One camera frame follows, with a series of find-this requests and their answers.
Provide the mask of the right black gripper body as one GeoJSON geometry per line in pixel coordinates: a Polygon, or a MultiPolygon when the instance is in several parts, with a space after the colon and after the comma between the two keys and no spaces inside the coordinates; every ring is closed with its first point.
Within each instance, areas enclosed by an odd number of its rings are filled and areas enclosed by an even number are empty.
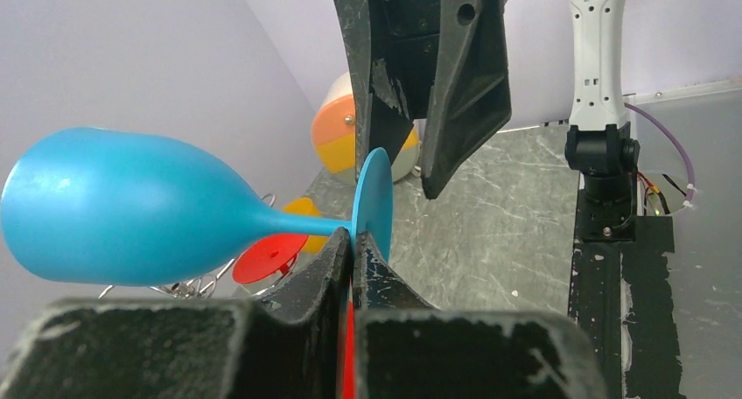
{"type": "Polygon", "coordinates": [[[412,118],[427,118],[438,55],[440,0],[382,0],[412,118]]]}

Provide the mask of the blue plastic wine glass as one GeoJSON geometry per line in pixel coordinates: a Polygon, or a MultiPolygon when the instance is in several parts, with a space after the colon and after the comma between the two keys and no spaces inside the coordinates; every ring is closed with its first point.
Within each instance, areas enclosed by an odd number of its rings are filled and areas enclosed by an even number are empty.
{"type": "MultiPolygon", "coordinates": [[[[369,232],[390,251],[393,182],[386,151],[360,170],[350,220],[328,235],[369,232]]],[[[165,136],[71,128],[35,143],[11,168],[1,229],[16,261],[50,281],[155,286],[199,277],[272,235],[307,235],[209,152],[165,136]]]]}

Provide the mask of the red plastic wine glass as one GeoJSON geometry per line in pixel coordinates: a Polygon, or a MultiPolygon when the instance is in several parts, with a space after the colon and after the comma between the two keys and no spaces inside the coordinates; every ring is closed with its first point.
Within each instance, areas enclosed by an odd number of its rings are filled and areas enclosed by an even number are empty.
{"type": "Polygon", "coordinates": [[[277,272],[287,275],[309,236],[276,234],[265,237],[238,256],[232,278],[238,284],[253,284],[277,272]]]}

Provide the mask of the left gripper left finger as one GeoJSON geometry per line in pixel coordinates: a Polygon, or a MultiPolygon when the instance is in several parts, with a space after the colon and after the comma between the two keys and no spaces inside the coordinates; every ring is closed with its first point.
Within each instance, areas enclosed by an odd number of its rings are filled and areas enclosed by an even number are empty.
{"type": "Polygon", "coordinates": [[[66,298],[22,333],[4,398],[334,398],[353,252],[337,229],[262,298],[66,298]]]}

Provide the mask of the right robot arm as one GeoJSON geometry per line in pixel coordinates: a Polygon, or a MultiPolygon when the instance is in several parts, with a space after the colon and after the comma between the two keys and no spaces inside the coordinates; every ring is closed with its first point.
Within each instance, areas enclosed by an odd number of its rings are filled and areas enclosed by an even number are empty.
{"type": "MultiPolygon", "coordinates": [[[[399,153],[426,122],[421,183],[434,200],[512,115],[504,8],[508,0],[333,0],[356,114],[355,157],[399,153]]],[[[580,172],[576,235],[635,236],[639,143],[620,89],[626,0],[568,0],[574,90],[564,148],[580,172]]]]}

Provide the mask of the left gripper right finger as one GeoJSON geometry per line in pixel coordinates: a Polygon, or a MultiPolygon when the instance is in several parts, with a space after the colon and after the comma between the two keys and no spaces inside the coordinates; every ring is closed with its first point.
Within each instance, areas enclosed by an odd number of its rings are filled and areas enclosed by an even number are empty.
{"type": "Polygon", "coordinates": [[[543,311],[443,311],[355,243],[354,385],[359,398],[603,398],[587,335],[543,311]]]}

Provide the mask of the orange plastic wine glass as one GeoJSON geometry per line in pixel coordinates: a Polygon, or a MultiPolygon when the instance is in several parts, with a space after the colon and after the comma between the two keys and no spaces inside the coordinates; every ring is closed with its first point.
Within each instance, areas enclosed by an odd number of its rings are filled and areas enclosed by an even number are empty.
{"type": "Polygon", "coordinates": [[[282,211],[300,218],[302,221],[302,230],[308,234],[308,239],[302,247],[302,252],[316,255],[325,246],[328,233],[324,227],[316,223],[321,218],[321,213],[314,201],[307,197],[297,198],[286,204],[282,211]]]}

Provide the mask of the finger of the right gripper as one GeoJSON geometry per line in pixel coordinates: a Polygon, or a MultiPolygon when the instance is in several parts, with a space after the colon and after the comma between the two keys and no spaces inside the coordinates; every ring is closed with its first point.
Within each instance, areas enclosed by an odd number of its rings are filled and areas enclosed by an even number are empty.
{"type": "Polygon", "coordinates": [[[422,188],[436,199],[512,114],[507,0],[440,0],[437,62],[423,138],[422,188]]]}
{"type": "Polygon", "coordinates": [[[382,0],[333,0],[351,79],[356,117],[356,157],[383,148],[390,161],[412,129],[408,97],[391,54],[382,0]]]}

